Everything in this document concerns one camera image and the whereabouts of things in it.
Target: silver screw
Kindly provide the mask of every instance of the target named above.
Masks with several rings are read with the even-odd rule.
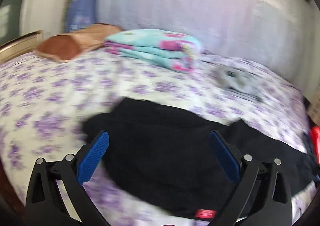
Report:
[[[247,161],[252,161],[252,156],[251,155],[244,155],[244,160],[247,160]]]
[[[73,160],[73,158],[74,158],[73,154],[66,155],[66,161],[71,161]]]
[[[38,165],[41,165],[41,164],[43,163],[43,158],[42,158],[42,157],[38,158],[37,161],[36,161],[36,163],[37,163]]]
[[[276,159],[275,159],[275,163],[276,163],[276,165],[281,165],[281,160],[278,159],[278,158],[276,158]]]

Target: red object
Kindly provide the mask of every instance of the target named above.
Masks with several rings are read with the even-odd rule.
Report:
[[[197,210],[196,218],[212,219],[215,217],[216,213],[217,211],[213,211],[213,210]]]
[[[310,136],[315,148],[318,163],[320,164],[320,128],[318,126],[314,126],[310,130]]]

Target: bed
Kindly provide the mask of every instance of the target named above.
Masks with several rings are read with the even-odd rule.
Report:
[[[123,97],[183,108],[222,124],[242,118],[271,138],[306,152],[301,134],[308,131],[308,122],[297,87],[304,80],[299,61],[307,50],[311,20],[299,14],[304,16],[310,9],[301,0],[290,3],[298,5],[293,10],[277,0],[232,1],[197,0],[198,7],[186,11],[192,1],[98,0],[99,22],[125,29],[156,27],[198,37],[206,51],[192,74],[111,55],[103,48],[64,64],[31,52],[1,65],[0,156],[20,200],[25,202],[35,160],[41,156],[55,161],[76,153],[84,144],[81,121],[110,111]],[[163,13],[154,12],[155,6],[160,7],[158,2]],[[170,3],[176,3],[174,13]],[[177,14],[182,9],[184,14]],[[206,16],[215,18],[208,22]],[[225,94],[215,72],[221,64],[260,77],[263,103]],[[79,219],[63,185],[59,187],[70,215]],[[108,178],[102,167],[84,187],[112,225],[207,224],[172,217],[130,196]],[[293,222],[315,193],[311,183],[292,198]]]

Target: blue curtain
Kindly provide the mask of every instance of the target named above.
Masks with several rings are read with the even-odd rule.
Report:
[[[96,23],[96,0],[74,0],[67,13],[65,32]]]

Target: turquoise blanket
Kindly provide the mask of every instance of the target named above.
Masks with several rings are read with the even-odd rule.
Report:
[[[106,37],[106,51],[146,60],[177,72],[193,70],[202,45],[195,37],[159,29],[123,31]]]

